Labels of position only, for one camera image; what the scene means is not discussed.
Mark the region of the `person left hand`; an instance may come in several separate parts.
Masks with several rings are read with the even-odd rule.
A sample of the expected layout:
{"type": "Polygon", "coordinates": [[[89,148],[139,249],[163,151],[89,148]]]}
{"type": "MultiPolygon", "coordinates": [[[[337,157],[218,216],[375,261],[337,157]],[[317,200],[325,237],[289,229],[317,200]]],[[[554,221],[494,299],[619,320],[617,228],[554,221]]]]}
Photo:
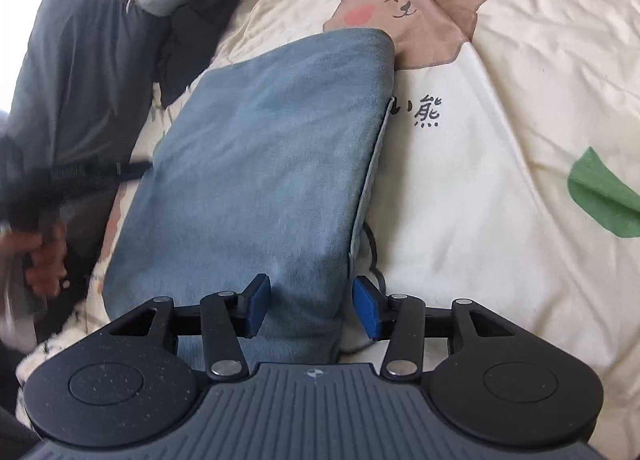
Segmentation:
{"type": "Polygon", "coordinates": [[[67,227],[58,223],[52,227],[51,240],[46,242],[39,232],[3,232],[1,257],[28,255],[32,265],[25,271],[26,282],[35,294],[57,297],[61,282],[67,275],[64,259],[67,253],[67,227]]]}

